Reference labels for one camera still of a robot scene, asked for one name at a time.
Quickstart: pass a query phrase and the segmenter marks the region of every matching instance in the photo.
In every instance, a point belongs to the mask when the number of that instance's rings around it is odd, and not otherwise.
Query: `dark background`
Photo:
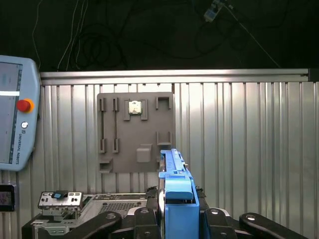
[[[277,68],[223,9],[203,15],[212,0],[88,0],[83,28],[79,0],[43,0],[34,40],[40,71]],[[0,1],[0,54],[39,63],[32,41],[39,0]],[[282,68],[319,67],[318,0],[232,0],[233,13]],[[75,64],[79,42],[81,48]]]

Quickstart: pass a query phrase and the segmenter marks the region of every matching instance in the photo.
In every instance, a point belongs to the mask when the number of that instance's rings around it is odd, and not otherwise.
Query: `gray pegboard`
[[[160,150],[175,145],[173,93],[101,93],[97,100],[100,172],[157,171]]]

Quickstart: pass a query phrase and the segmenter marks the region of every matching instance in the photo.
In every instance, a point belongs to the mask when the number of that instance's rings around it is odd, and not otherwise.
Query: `red emergency stop button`
[[[29,101],[26,101],[26,100],[19,100],[17,103],[16,103],[16,107],[19,111],[21,112],[28,112],[30,109],[31,109],[31,104]]]

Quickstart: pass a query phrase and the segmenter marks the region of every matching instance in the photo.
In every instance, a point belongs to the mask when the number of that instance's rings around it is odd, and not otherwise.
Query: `small screen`
[[[12,206],[11,192],[0,192],[0,206]]]
[[[22,65],[0,62],[0,163],[12,163]]]

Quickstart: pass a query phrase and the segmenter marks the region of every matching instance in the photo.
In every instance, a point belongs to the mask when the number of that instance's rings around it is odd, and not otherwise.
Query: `aluminum rail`
[[[308,81],[308,69],[43,72],[40,75],[43,86]]]

